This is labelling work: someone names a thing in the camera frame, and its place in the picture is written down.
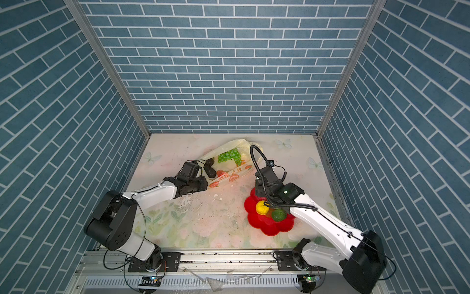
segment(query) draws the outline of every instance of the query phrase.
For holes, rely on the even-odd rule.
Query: brick wall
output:
[[[0,293],[55,293],[144,139],[61,0],[0,7]]]
[[[470,293],[469,16],[468,1],[388,0],[324,136],[395,293]]]
[[[314,133],[373,0],[157,2],[80,1],[152,132]]]

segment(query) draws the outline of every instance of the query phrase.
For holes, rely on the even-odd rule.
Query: mounting plate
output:
[[[292,258],[292,251],[276,251],[274,254],[278,258],[278,271],[298,270],[294,264],[294,259]]]
[[[163,252],[163,264],[166,262],[166,271],[167,272],[177,272],[180,265],[180,252]],[[138,263],[130,263],[128,272],[148,272],[145,267],[141,267]]]

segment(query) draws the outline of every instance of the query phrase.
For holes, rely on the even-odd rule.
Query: black cable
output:
[[[321,284],[319,284],[318,287],[316,287],[314,290],[320,288],[320,287],[323,286],[323,284],[325,283],[325,280],[326,280],[326,271],[327,271],[327,269],[325,269],[325,274],[323,275],[323,279],[321,280]]]
[[[164,277],[165,277],[165,275],[166,275],[166,260],[165,260],[165,271],[163,272],[163,276],[162,276],[162,278],[164,278]]]
[[[152,190],[152,189],[154,189],[154,188],[160,186],[161,184],[162,184],[162,183],[160,183],[160,184],[158,184],[158,185],[155,185],[155,186],[152,186],[152,187],[150,187],[150,188],[148,188],[148,189],[145,189],[145,190],[143,190],[143,191],[135,191],[135,192],[136,192],[136,193],[147,192],[147,191],[150,191],[150,190]]]
[[[109,267],[107,267],[107,266],[106,266],[106,261],[105,261],[105,259],[106,259],[106,253],[108,253],[108,251],[109,251],[109,249],[107,249],[106,252],[105,252],[104,255],[103,255],[103,266],[104,266],[107,270],[118,270],[118,269],[120,269],[120,268],[122,268],[122,267],[125,267],[125,266],[129,263],[129,262],[124,261],[124,264],[123,264],[123,265],[118,266],[118,267],[116,267],[116,268],[109,268]]]
[[[276,261],[282,261],[282,258],[280,257],[276,257],[274,254],[277,254],[278,252],[280,252],[279,250],[274,250],[271,255],[273,256],[273,258],[276,260]]]
[[[264,181],[264,176],[261,173],[261,170],[259,169],[258,163],[255,160],[255,156],[253,154],[253,149],[256,149],[258,153],[263,157],[263,159],[266,162],[266,166],[269,166],[269,161],[267,160],[266,156],[263,154],[263,152],[256,146],[256,145],[251,145],[250,146],[250,155],[251,155],[251,160],[253,161],[253,165],[256,168],[256,171],[258,172],[259,179],[261,180],[261,186],[263,187],[263,192],[266,195],[266,199],[269,205],[265,205],[268,207],[289,207],[289,208],[304,208],[304,209],[311,209],[313,211],[316,211],[317,208],[315,206],[307,205],[307,204],[284,204],[284,203],[274,203],[273,199],[271,198],[272,196],[269,195],[266,191],[266,183]]]
[[[277,207],[291,207],[291,208],[304,208],[304,209],[311,209],[317,213],[319,213],[323,218],[325,218],[327,221],[329,221],[330,223],[332,223],[334,226],[336,226],[338,229],[342,230],[343,232],[345,232],[346,234],[348,234],[348,236],[351,236],[353,238],[355,238],[356,240],[358,240],[359,242],[361,243],[364,243],[365,245],[369,246],[372,250],[376,251],[377,253],[379,253],[380,255],[384,256],[386,259],[388,259],[389,261],[392,262],[393,266],[394,266],[394,270],[393,272],[386,278],[383,278],[383,279],[378,279],[379,281],[384,281],[384,280],[388,280],[390,279],[394,274],[395,272],[397,271],[397,265],[395,264],[395,262],[393,262],[393,260],[386,256],[385,254],[383,254],[382,252],[378,251],[377,249],[373,248],[371,245],[367,244],[366,242],[364,242],[363,240],[359,239],[358,237],[354,236],[351,232],[348,232],[346,231],[345,229],[341,228],[340,226],[338,226],[337,224],[335,224],[333,221],[331,221],[329,218],[327,218],[326,216],[324,216],[321,212],[318,211],[318,208],[315,207],[315,206],[311,206],[311,205],[304,205],[304,204],[279,204],[279,203],[273,203],[272,202],[272,199],[271,199],[271,195],[269,195],[266,191],[266,184],[264,182],[264,176],[262,175],[261,173],[261,170],[259,169],[259,166],[258,166],[258,163],[256,162],[255,160],[255,157],[254,157],[254,154],[253,154],[253,149],[256,149],[256,151],[258,151],[258,153],[263,157],[263,159],[265,160],[266,162],[266,166],[269,166],[269,162],[266,158],[266,156],[263,154],[263,152],[255,145],[251,145],[250,146],[250,155],[251,155],[251,160],[253,161],[253,165],[255,166],[256,168],[256,171],[258,172],[259,174],[259,178],[261,180],[261,185],[263,186],[263,192],[264,194],[266,195],[266,199],[267,199],[267,202],[269,204],[268,207],[271,207],[271,206],[277,206]],[[370,242],[372,242],[372,240],[370,240],[369,238],[363,236],[363,238],[369,240]]]
[[[126,262],[126,261],[127,261],[127,263],[129,263],[131,261],[131,259],[127,260],[127,254],[125,255],[125,259],[124,259],[124,262]],[[127,279],[125,278],[125,269],[122,271],[122,274],[124,276],[124,281],[125,281],[126,285],[129,288],[131,288],[132,290],[136,291],[137,293],[142,294],[139,290],[136,290],[136,289],[132,288],[131,285],[129,285],[129,283],[127,282]]]
[[[284,182],[284,180],[286,179],[286,176],[287,176],[287,172],[286,172],[286,169],[284,167],[280,167],[284,170],[284,174],[282,175],[282,179],[281,179],[281,182]]]
[[[142,242],[141,242],[141,244],[140,244],[140,246],[139,246],[139,249],[137,249],[137,252],[134,254],[134,257],[139,253],[140,249],[142,248],[142,245],[144,244],[144,240],[145,240],[145,235],[147,234],[147,220],[145,219],[144,212],[142,211],[142,208],[141,208],[141,206],[139,205],[138,202],[137,202],[137,207],[140,209],[141,214],[142,214],[142,217],[144,218],[145,227],[144,227],[144,236],[142,237]],[[108,251],[109,251],[109,249],[107,249],[106,252],[105,252],[104,255],[103,255],[103,266],[104,266],[107,270],[118,270],[118,269],[120,269],[120,268],[122,268],[122,267],[125,267],[125,266],[129,263],[129,262],[126,262],[126,261],[125,261],[123,265],[120,265],[120,266],[118,266],[118,267],[116,267],[116,268],[109,268],[109,267],[107,267],[107,266],[106,266],[106,253],[108,253]]]

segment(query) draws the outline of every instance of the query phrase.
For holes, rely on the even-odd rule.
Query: lemon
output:
[[[264,200],[258,201],[256,204],[256,212],[260,215],[266,215],[269,211],[269,207],[264,205]]]

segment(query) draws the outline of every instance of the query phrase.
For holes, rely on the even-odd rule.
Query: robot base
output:
[[[166,265],[167,272],[177,272],[180,265],[181,253],[179,252],[164,252],[161,253],[163,256],[162,265]],[[145,265],[140,261],[136,260],[135,262],[129,263],[128,272],[148,272]],[[164,268],[161,268],[158,271],[158,274],[163,274],[165,272]]]

